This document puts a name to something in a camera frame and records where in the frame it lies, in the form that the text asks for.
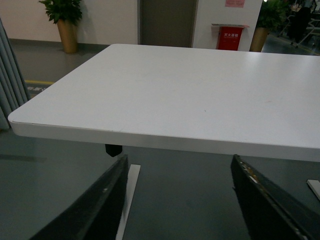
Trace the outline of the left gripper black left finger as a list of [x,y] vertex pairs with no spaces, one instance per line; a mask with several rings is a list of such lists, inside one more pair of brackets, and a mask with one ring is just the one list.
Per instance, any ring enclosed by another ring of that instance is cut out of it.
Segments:
[[125,204],[129,165],[124,155],[32,240],[114,240]]

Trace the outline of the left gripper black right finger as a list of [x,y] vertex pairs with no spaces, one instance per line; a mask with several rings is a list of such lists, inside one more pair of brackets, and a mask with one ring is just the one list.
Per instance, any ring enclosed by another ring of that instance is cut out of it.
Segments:
[[230,165],[234,191],[253,240],[318,240],[320,215],[246,163]]

